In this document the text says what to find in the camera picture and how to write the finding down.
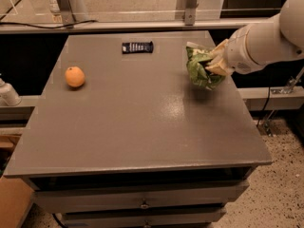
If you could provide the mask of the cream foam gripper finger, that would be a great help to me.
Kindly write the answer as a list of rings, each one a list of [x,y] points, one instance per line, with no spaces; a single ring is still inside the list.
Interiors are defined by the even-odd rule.
[[[227,45],[229,40],[224,39],[222,42],[220,42],[212,51],[211,51],[211,57],[213,59],[223,59],[225,57]]]
[[[229,67],[223,59],[216,63],[210,62],[205,69],[220,76],[229,76],[234,72],[234,70]]]

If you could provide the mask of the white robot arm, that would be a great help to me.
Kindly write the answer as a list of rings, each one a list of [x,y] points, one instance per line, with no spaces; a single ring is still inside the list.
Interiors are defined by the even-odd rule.
[[[206,69],[249,74],[269,64],[304,58],[304,0],[287,0],[277,15],[238,29],[211,52]]]

